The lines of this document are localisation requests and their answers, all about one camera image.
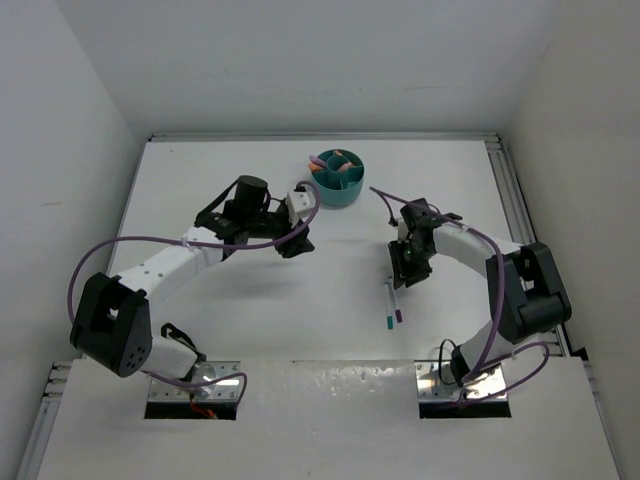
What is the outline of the pink pen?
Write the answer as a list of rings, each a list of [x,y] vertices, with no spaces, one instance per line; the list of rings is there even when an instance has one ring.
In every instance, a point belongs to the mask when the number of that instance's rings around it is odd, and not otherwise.
[[[351,167],[353,167],[353,164],[351,162],[346,162],[343,165],[341,165],[338,168],[338,172],[342,173],[342,172],[346,172],[348,169],[350,169]]]

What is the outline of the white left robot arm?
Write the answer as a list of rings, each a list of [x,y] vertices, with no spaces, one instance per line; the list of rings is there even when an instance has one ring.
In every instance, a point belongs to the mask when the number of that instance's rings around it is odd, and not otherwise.
[[[193,372],[205,359],[191,340],[152,333],[160,304],[205,270],[239,251],[274,248],[284,259],[313,251],[309,226],[319,191],[299,182],[275,210],[266,181],[239,176],[195,216],[178,239],[147,237],[163,250],[113,276],[98,272],[80,299],[67,301],[70,343],[121,378],[143,372],[159,381],[194,387]]]

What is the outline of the pink highlighter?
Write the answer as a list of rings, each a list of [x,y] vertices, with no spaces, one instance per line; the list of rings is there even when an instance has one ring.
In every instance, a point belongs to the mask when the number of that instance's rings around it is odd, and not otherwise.
[[[324,160],[314,156],[314,155],[310,155],[309,156],[309,160],[310,160],[311,163],[313,163],[315,165],[318,165],[318,166],[320,166],[322,168],[326,167],[326,162]]]

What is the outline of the purple capped white pen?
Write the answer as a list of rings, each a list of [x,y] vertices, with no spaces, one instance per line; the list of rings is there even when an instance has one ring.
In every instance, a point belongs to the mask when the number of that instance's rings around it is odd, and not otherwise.
[[[391,276],[387,278],[387,285],[389,290],[389,299],[390,299],[391,307],[392,307],[396,322],[402,323],[403,322],[402,312],[396,298],[393,278]]]

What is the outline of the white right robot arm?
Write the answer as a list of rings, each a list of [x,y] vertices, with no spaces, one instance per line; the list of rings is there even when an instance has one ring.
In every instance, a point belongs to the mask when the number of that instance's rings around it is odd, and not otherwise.
[[[495,239],[431,208],[424,198],[406,203],[391,222],[388,244],[394,289],[414,286],[432,274],[431,259],[445,256],[487,282],[491,319],[451,353],[447,379],[458,387],[513,355],[530,337],[572,316],[566,288],[551,249]]]

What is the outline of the teal capped white pen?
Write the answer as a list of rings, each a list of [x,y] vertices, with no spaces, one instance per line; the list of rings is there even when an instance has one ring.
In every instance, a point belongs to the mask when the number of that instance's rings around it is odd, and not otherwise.
[[[391,289],[388,282],[384,283],[384,294],[385,294],[385,302],[386,302],[386,322],[387,328],[389,330],[394,329],[395,324],[395,310],[393,308],[393,301],[391,298]]]

